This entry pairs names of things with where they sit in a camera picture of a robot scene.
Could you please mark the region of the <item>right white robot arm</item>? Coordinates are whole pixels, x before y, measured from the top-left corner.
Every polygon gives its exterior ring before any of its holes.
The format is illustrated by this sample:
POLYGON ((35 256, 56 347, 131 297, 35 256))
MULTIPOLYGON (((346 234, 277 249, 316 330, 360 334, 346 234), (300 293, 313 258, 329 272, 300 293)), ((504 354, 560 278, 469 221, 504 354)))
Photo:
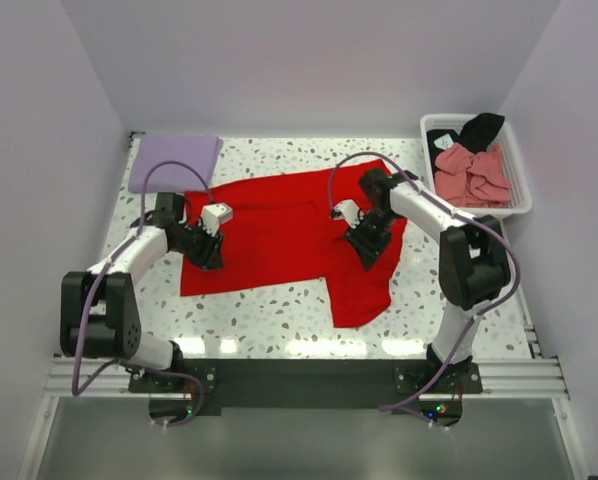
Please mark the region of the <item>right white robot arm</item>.
POLYGON ((409 172, 388 175, 372 169, 359 184, 370 207, 364 210, 346 199, 332 206, 331 217, 347 223, 344 238, 365 270, 387 251, 398 219, 414 223, 437 242, 438 284, 446 306, 427 347, 426 364, 409 380, 418 389, 448 392, 470 368, 480 317, 511 280, 500 222, 491 215, 475 217, 456 209, 409 172))

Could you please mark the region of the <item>red t shirt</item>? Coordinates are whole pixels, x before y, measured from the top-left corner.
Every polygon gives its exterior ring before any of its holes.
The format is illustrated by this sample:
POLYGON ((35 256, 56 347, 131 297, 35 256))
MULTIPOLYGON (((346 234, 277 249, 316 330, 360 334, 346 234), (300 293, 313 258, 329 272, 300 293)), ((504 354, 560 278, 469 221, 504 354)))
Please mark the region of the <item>red t shirt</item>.
POLYGON ((365 270, 345 240, 347 225, 330 217, 327 194, 370 206, 359 186, 362 175, 381 168, 379 160, 327 170, 258 177, 213 188, 215 200, 234 217, 222 229, 224 265, 203 271, 185 261, 183 297, 324 278, 337 328, 361 327, 391 304, 390 286, 398 266, 407 222, 390 228, 392 241, 371 270, 365 270))

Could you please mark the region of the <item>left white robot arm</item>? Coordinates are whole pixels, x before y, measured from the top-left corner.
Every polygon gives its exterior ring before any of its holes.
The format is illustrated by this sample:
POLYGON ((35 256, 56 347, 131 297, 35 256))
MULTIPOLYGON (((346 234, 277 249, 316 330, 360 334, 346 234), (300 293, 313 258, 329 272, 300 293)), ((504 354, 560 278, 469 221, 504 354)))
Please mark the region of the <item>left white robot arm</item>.
POLYGON ((123 241, 86 271, 67 273, 61 283, 60 346, 74 359, 73 395, 90 385, 82 380, 86 358, 103 358, 144 372, 164 392, 179 390, 188 379, 183 354, 174 341, 142 330, 135 288, 155 262, 170 252, 203 271, 222 267, 221 228, 233 217, 225 203, 211 201, 190 220, 187 199, 160 193, 153 210, 142 210, 123 241))

